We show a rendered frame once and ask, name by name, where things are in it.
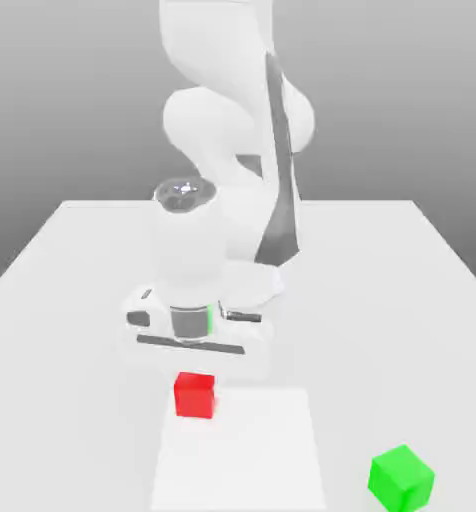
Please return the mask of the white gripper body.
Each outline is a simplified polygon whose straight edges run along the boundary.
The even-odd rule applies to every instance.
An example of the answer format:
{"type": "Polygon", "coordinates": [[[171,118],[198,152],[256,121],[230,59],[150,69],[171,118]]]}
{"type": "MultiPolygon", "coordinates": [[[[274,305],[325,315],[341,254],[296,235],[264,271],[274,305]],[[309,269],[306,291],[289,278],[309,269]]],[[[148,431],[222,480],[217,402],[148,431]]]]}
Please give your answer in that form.
{"type": "Polygon", "coordinates": [[[219,379],[264,379],[272,341],[270,324],[220,325],[212,336],[193,344],[128,328],[122,335],[122,355],[166,376],[191,372],[219,379]]]}

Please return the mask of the small red cube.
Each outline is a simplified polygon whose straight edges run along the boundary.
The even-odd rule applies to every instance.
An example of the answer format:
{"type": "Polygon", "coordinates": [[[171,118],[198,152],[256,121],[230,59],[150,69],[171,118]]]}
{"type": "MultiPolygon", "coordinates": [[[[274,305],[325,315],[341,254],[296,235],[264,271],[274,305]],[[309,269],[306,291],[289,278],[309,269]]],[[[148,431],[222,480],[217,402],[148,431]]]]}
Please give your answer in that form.
{"type": "Polygon", "coordinates": [[[176,414],[180,417],[211,419],[215,411],[215,377],[180,372],[174,383],[176,414]]]}

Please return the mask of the small green cube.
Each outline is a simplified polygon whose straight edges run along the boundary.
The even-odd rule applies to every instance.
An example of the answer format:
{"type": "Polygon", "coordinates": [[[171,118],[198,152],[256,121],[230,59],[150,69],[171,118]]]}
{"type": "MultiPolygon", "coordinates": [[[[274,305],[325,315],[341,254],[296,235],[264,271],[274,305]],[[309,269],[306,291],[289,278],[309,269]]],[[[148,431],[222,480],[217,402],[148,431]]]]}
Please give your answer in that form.
{"type": "Polygon", "coordinates": [[[372,459],[368,489],[387,512],[416,512],[429,502],[434,471],[406,444],[372,459]]]}

